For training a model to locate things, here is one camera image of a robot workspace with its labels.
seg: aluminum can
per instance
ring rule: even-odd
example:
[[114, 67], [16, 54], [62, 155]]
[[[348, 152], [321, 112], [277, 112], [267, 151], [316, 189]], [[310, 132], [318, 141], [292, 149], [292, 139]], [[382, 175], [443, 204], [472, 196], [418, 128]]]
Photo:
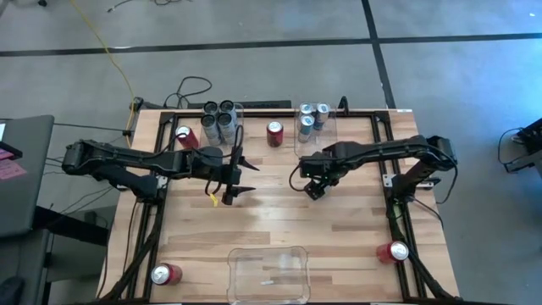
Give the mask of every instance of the aluminum can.
[[267, 127], [268, 145], [271, 147], [279, 147], [282, 144], [285, 130], [282, 124], [277, 121], [270, 122]]
[[314, 125], [314, 117], [311, 114], [305, 114], [299, 118], [299, 133], [297, 140], [301, 143], [308, 142], [311, 137], [312, 126]]
[[311, 114], [314, 112], [314, 108], [312, 107], [312, 104], [310, 103], [302, 103], [299, 105], [299, 116], [303, 116], [305, 114]]
[[393, 241], [377, 247], [376, 256], [382, 263], [401, 262], [408, 258], [408, 247], [401, 241]]
[[235, 111], [235, 105], [233, 102], [225, 100], [220, 103], [220, 113], [231, 115], [231, 119], [234, 125], [237, 126], [237, 112]]
[[220, 114], [218, 116], [218, 127], [222, 137], [229, 145], [235, 145], [235, 124], [231, 115]]
[[216, 118], [218, 116], [218, 104], [211, 101], [205, 103], [205, 105], [203, 105], [203, 113], [211, 114]]
[[320, 103], [316, 107], [316, 118], [314, 119], [314, 130], [322, 130], [325, 121], [329, 117], [329, 105], [327, 103]]
[[154, 267], [151, 272], [152, 282], [160, 286], [179, 284], [182, 277], [182, 269], [171, 263], [161, 263]]
[[200, 120], [202, 123], [203, 132], [207, 137], [207, 141], [211, 146], [218, 146], [222, 142], [220, 139], [220, 131], [218, 130], [217, 120], [211, 114], [205, 114]]
[[192, 128], [181, 126], [177, 128], [175, 134], [177, 135], [177, 140], [184, 149], [199, 148], [200, 143], [196, 138], [196, 134], [192, 131]]

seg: pink sticky note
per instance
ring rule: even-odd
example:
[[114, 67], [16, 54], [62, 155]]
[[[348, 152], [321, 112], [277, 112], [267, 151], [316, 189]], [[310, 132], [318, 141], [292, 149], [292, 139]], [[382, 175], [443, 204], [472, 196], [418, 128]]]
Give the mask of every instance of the pink sticky note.
[[11, 152], [6, 152], [5, 150], [0, 149], [0, 160], [4, 160], [6, 158], [11, 158], [11, 157], [13, 157], [13, 154]]
[[0, 160], [0, 180], [6, 180], [26, 174], [26, 170], [20, 167], [15, 161]]

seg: gray floor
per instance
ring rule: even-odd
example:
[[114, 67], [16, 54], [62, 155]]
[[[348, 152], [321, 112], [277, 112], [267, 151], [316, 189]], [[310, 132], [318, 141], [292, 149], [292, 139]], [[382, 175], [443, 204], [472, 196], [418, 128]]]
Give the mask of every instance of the gray floor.
[[[368, 38], [357, 0], [193, 0], [167, 7], [134, 0], [108, 14], [113, 3], [78, 1], [112, 47]], [[380, 0], [371, 1], [371, 7], [380, 37], [542, 32], [542, 4], [535, 0]], [[99, 43], [67, 1], [49, 0], [47, 8], [33, 0], [12, 1], [0, 14], [0, 51], [83, 47]], [[496, 143], [502, 131], [542, 115], [542, 41], [406, 43], [383, 45], [382, 51], [397, 107], [414, 109], [422, 134], [447, 136], [456, 145], [459, 179], [440, 212], [462, 296], [539, 303], [542, 180], [534, 170], [506, 174], [496, 161]], [[193, 102], [290, 99], [298, 104], [346, 95], [352, 107], [386, 107], [370, 45], [115, 58], [135, 94], [154, 102], [173, 92], [182, 77], [200, 75], [213, 82], [213, 89]], [[124, 128], [130, 96], [105, 55], [0, 58], [0, 71], [0, 117], [53, 114], [58, 122]], [[201, 86], [194, 81], [185, 89]], [[118, 136], [57, 126], [49, 155], [61, 156], [63, 147], [80, 138], [112, 141]], [[503, 151], [510, 158], [521, 153], [508, 141]], [[450, 179], [443, 176], [438, 198]], [[54, 202], [59, 211], [105, 186], [47, 175], [40, 204]], [[111, 192], [92, 207], [112, 207], [117, 198]], [[96, 284], [96, 277], [56, 284], [51, 303], [89, 300]]]

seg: coke can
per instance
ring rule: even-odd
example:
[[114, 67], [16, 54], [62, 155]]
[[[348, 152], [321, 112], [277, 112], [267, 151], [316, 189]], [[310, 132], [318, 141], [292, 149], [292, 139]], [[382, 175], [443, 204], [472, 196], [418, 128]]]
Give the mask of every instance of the coke can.
[[277, 121], [273, 121], [268, 124], [268, 145], [271, 147], [279, 147], [282, 144], [285, 130], [282, 128], [282, 124]]
[[177, 128], [175, 133], [177, 140], [184, 149], [199, 148], [200, 143], [197, 141], [196, 135], [192, 131], [192, 128], [188, 126], [181, 126]]
[[151, 272], [152, 282], [160, 286], [179, 284], [182, 277], [183, 270], [179, 266], [170, 263], [161, 263], [154, 267]]
[[408, 247], [404, 242], [393, 241], [376, 248], [376, 256], [382, 263], [397, 263], [408, 258]]

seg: yellow tag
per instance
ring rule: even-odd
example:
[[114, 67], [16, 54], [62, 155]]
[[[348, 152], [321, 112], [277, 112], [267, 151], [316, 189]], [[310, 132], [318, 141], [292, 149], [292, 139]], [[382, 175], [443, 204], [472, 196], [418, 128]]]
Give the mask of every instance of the yellow tag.
[[211, 200], [213, 200], [213, 206], [216, 208], [218, 206], [218, 199], [214, 196], [214, 194], [209, 196], [211, 197]]

